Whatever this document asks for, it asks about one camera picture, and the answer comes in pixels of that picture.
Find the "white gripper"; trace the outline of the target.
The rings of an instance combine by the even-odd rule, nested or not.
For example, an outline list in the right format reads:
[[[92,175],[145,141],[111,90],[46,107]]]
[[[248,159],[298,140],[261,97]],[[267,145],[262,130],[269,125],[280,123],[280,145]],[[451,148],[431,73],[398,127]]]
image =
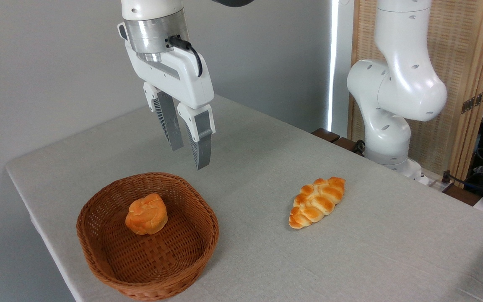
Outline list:
[[[216,128],[208,103],[215,94],[205,59],[201,58],[203,73],[198,76],[199,66],[190,50],[175,48],[161,53],[161,61],[149,62],[141,60],[129,42],[125,46],[133,69],[145,81],[143,91],[149,109],[156,113],[171,149],[176,151],[184,146],[175,98],[183,103],[177,111],[185,122],[196,168],[209,165]]]

